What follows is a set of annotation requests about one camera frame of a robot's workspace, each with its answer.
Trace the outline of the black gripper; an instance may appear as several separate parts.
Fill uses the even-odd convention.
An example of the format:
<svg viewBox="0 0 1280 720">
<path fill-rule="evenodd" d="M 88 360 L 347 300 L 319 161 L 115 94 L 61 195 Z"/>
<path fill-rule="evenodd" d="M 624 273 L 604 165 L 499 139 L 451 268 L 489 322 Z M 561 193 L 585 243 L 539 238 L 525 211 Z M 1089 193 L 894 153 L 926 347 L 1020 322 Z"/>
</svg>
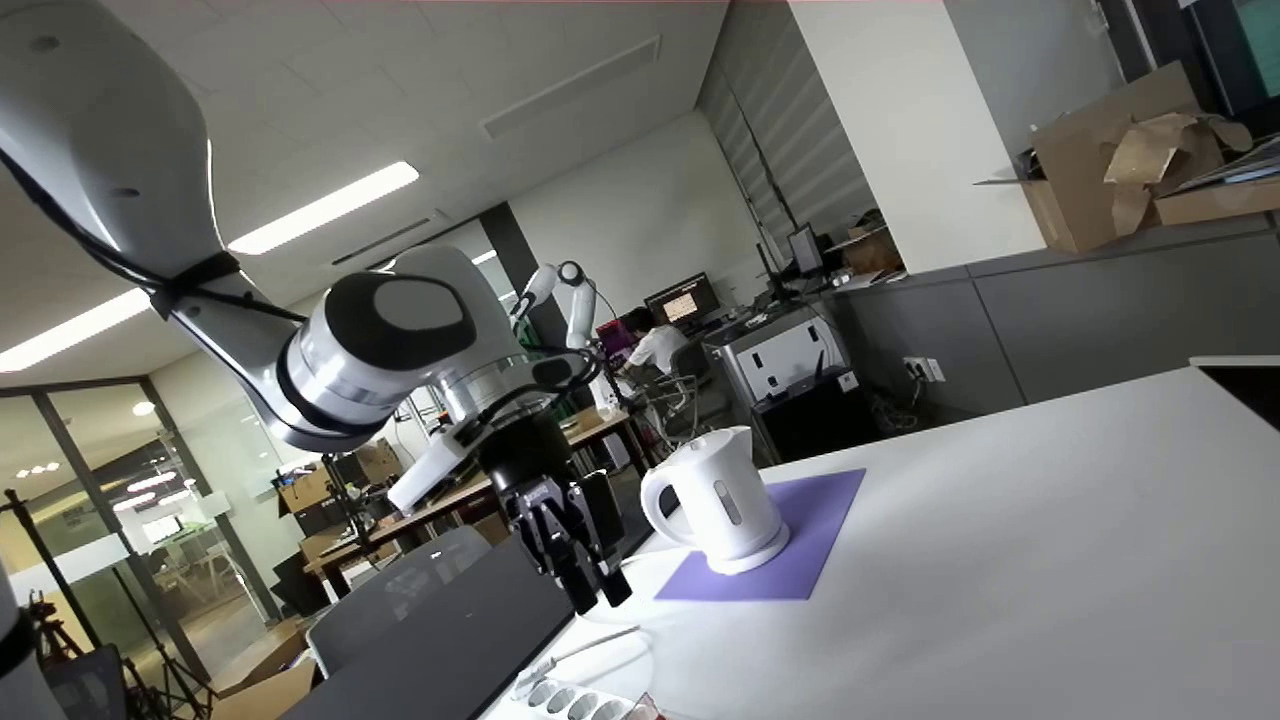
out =
<svg viewBox="0 0 1280 720">
<path fill-rule="evenodd" d="M 620 567 L 624 518 L 604 480 L 573 480 L 569 440 L 552 414 L 518 414 L 481 445 L 481 466 L 495 483 L 510 530 L 518 530 L 531 562 L 558 581 L 578 613 L 596 604 L 596 587 L 611 608 L 634 595 Z"/>
</svg>

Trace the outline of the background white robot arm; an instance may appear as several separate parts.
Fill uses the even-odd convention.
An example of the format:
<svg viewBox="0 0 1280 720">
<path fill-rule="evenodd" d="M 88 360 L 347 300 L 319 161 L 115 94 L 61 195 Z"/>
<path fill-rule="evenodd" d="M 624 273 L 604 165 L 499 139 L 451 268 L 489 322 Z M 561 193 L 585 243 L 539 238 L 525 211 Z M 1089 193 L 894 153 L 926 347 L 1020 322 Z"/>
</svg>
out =
<svg viewBox="0 0 1280 720">
<path fill-rule="evenodd" d="M 527 318 L 545 304 L 561 304 L 569 347 L 591 343 L 596 279 L 585 273 L 579 260 L 539 264 L 518 290 L 514 318 Z"/>
</svg>

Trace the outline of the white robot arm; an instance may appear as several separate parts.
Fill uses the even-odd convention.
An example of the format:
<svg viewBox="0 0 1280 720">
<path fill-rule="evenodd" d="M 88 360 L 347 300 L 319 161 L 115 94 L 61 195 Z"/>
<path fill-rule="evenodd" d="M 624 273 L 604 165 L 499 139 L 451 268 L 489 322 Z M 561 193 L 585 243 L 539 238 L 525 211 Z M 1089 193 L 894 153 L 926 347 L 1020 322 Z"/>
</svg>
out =
<svg viewBox="0 0 1280 720">
<path fill-rule="evenodd" d="M 525 365 L 458 248 L 359 268 L 300 316 L 226 243 L 213 137 L 177 69 L 99 0 L 0 0 L 0 161 L 99 268 L 219 360 L 303 453 L 353 453 L 441 388 L 461 414 L 390 488 L 409 513 L 458 466 L 494 474 L 510 530 L 573 608 L 624 604 L 617 501 L 569 462 L 566 388 Z"/>
</svg>

